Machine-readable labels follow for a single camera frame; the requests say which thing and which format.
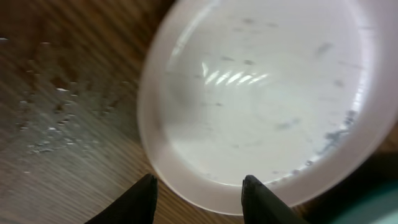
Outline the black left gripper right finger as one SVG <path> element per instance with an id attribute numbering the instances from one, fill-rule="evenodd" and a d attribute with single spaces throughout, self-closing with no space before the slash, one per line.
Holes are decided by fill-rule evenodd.
<path id="1" fill-rule="evenodd" d="M 245 224 L 308 224 L 253 175 L 243 180 L 241 204 Z"/>

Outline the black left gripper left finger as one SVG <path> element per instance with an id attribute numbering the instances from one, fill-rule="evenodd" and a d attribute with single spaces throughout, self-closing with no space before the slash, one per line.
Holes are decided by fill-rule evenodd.
<path id="1" fill-rule="evenodd" d="M 146 174 L 86 224 L 153 224 L 158 180 Z"/>

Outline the white plate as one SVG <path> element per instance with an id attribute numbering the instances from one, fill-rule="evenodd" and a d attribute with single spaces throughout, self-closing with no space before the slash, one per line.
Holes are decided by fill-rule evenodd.
<path id="1" fill-rule="evenodd" d="M 397 0 L 177 1 L 137 110 L 150 163 L 187 202 L 240 215 L 254 175 L 304 203 L 397 119 Z"/>

